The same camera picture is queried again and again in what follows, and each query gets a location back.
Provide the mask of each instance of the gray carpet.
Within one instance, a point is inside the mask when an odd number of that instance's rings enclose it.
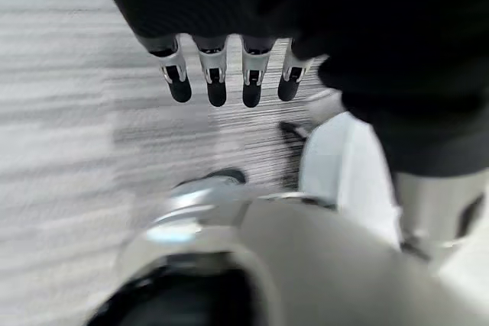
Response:
[[[0,0],[0,324],[79,324],[113,286],[121,243],[184,179],[240,166],[293,186],[299,151],[277,122],[305,118],[321,87],[311,71],[279,102],[285,46],[249,109],[233,37],[228,102],[214,108],[184,37],[193,98],[179,105],[112,0]]]

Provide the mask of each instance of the robotic finger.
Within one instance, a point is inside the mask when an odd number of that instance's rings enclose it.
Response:
[[[289,41],[283,61],[282,76],[278,85],[278,97],[282,101],[292,101],[296,96],[299,83],[311,67],[313,59],[299,60],[292,53],[293,40]]]
[[[163,77],[170,87],[170,93],[177,102],[184,103],[192,97],[189,77],[186,74],[186,64],[183,58],[180,37],[169,35],[148,45],[141,41],[160,62]]]
[[[193,41],[199,49],[209,102],[215,107],[220,107],[226,102],[226,39],[227,36],[213,38],[193,36]]]
[[[256,107],[260,102],[261,83],[267,71],[274,38],[242,36],[243,43],[243,102]]]

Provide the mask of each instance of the black sleeve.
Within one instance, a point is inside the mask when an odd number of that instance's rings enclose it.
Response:
[[[295,37],[302,58],[371,123],[390,168],[489,166],[489,0],[115,0],[136,34]]]

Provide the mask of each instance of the black shoe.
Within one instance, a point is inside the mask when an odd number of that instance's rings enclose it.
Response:
[[[219,171],[211,172],[210,174],[205,175],[204,177],[199,177],[196,179],[186,179],[185,181],[182,181],[181,183],[176,185],[174,189],[185,183],[199,181],[200,179],[208,179],[209,177],[231,177],[234,181],[243,185],[248,181],[243,171],[237,168],[229,167],[229,168],[220,169]]]
[[[291,133],[302,141],[306,141],[309,137],[309,132],[299,124],[281,121],[278,126],[283,132]]]

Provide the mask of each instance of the black rubber tip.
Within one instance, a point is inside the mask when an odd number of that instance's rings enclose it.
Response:
[[[207,83],[207,96],[211,105],[221,107],[226,102],[226,84],[220,82]]]
[[[189,77],[186,77],[182,82],[175,80],[173,83],[168,83],[173,99],[180,103],[185,103],[192,97],[192,89],[190,88]]]
[[[243,85],[243,103],[246,107],[256,107],[260,102],[260,97],[261,86]]]
[[[278,98],[280,98],[284,102],[292,101],[297,94],[298,88],[298,82],[293,79],[289,79],[289,81],[286,81],[282,76],[278,85]]]

